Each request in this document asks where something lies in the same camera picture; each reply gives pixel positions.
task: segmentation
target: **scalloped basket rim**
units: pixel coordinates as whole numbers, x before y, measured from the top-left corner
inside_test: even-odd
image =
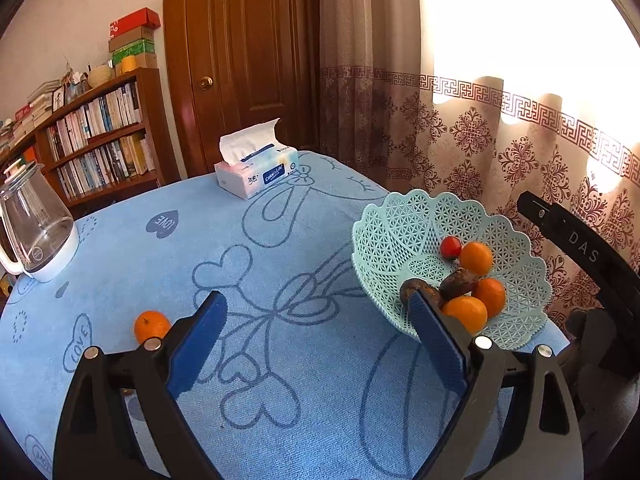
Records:
[[[542,283],[545,283],[548,286],[548,289],[549,289],[549,291],[551,291],[551,294],[548,294],[548,297],[546,298],[546,301],[544,301],[542,304],[540,304],[540,306],[532,308],[529,311],[527,311],[527,314],[529,314],[531,317],[539,317],[540,318],[540,326],[536,330],[534,330],[531,334],[529,334],[528,338],[526,340],[524,340],[523,342],[521,342],[521,344],[519,344],[517,346],[514,346],[512,348],[505,348],[505,349],[517,350],[517,349],[522,348],[523,346],[525,346],[529,341],[531,341],[531,339],[536,334],[538,334],[544,328],[544,326],[546,324],[546,320],[548,319],[547,315],[544,313],[544,308],[549,304],[549,302],[551,300],[553,288],[551,286],[551,283],[549,283],[548,279],[546,278],[546,276],[547,276],[546,262],[542,258],[540,258],[539,256],[535,256],[535,255],[533,255],[531,253],[531,240],[530,240],[529,236],[526,233],[523,233],[522,231],[517,231],[516,229],[514,229],[511,220],[509,220],[504,215],[501,215],[501,214],[491,214],[491,215],[489,215],[486,212],[486,209],[484,208],[484,205],[482,205],[482,203],[478,202],[478,200],[473,200],[473,199],[461,200],[455,193],[451,193],[449,191],[444,191],[444,192],[438,193],[436,196],[432,197],[431,195],[429,195],[429,193],[427,193],[423,189],[412,189],[411,191],[409,191],[408,193],[405,193],[405,194],[398,193],[397,191],[390,192],[388,195],[385,196],[385,199],[383,200],[381,205],[376,205],[375,203],[367,204],[365,206],[365,208],[362,210],[362,215],[360,217],[360,220],[355,221],[353,223],[353,226],[351,227],[351,243],[352,243],[352,247],[353,247],[353,252],[351,253],[351,263],[353,265],[354,270],[356,271],[356,275],[358,277],[360,285],[362,286],[363,290],[367,293],[368,297],[374,302],[374,304],[376,305],[378,310],[386,317],[386,319],[394,327],[396,327],[400,332],[403,332],[403,333],[407,334],[409,337],[420,341],[420,339],[417,336],[417,333],[415,333],[415,330],[413,330],[413,328],[411,330],[405,329],[398,322],[398,320],[389,313],[389,311],[386,308],[386,306],[381,304],[380,300],[369,290],[369,286],[368,286],[366,280],[363,278],[363,276],[361,274],[360,266],[356,262],[356,253],[355,253],[356,235],[357,235],[358,231],[360,229],[362,229],[363,226],[366,225],[366,217],[367,217],[367,214],[370,211],[372,211],[372,210],[374,210],[374,211],[386,210],[388,204],[392,200],[396,200],[397,198],[401,198],[402,200],[404,200],[406,202],[409,198],[412,198],[414,196],[421,196],[424,199],[428,200],[428,202],[430,202],[430,203],[438,202],[438,201],[442,200],[443,198],[451,198],[455,203],[458,204],[458,206],[461,206],[461,207],[464,207],[465,205],[468,205],[468,204],[473,204],[481,211],[481,214],[484,217],[487,217],[487,218],[499,218],[501,221],[506,221],[506,224],[508,225],[508,229],[510,231],[510,234],[511,235],[515,235],[516,237],[521,238],[522,240],[526,241],[528,257],[530,258],[530,261],[532,263],[537,263],[545,271],[543,277],[540,278],[539,281],[542,282]],[[493,319],[494,320],[498,320],[498,319],[500,319],[501,315],[502,314],[498,315],[497,317],[495,317]],[[492,323],[491,323],[491,320],[490,320],[489,324],[486,326],[486,328],[490,327],[491,325],[492,325]]]

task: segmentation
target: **glass kettle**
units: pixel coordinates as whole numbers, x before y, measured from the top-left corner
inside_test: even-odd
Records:
[[[66,267],[78,248],[78,229],[69,209],[40,173],[42,164],[20,160],[9,166],[0,188],[2,223],[18,261],[0,246],[0,262],[48,282]]]

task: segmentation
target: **white kettle base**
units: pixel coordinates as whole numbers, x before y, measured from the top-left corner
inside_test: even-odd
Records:
[[[71,229],[66,242],[62,244],[62,247],[60,247],[60,250],[51,259],[51,261],[40,270],[36,270],[35,272],[25,272],[25,274],[42,283],[50,282],[53,278],[59,275],[59,273],[62,272],[62,270],[73,259],[76,251],[78,250],[79,243],[80,235],[78,234],[78,228],[74,222],[74,227]]]

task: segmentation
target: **wall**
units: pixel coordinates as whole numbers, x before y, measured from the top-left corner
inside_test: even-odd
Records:
[[[149,7],[162,18],[162,0],[25,0],[0,39],[0,118],[13,117],[40,83],[109,59],[112,21]],[[186,170],[175,129],[164,56],[164,28],[155,32],[164,108],[180,175]]]

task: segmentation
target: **blue gripper pad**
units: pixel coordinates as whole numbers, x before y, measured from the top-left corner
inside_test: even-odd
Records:
[[[226,323],[226,298],[222,294],[207,296],[198,310],[203,308],[171,356],[166,388],[174,399],[191,390]]]
[[[409,320],[447,390],[462,397],[467,388],[465,363],[447,330],[418,292],[409,297]]]

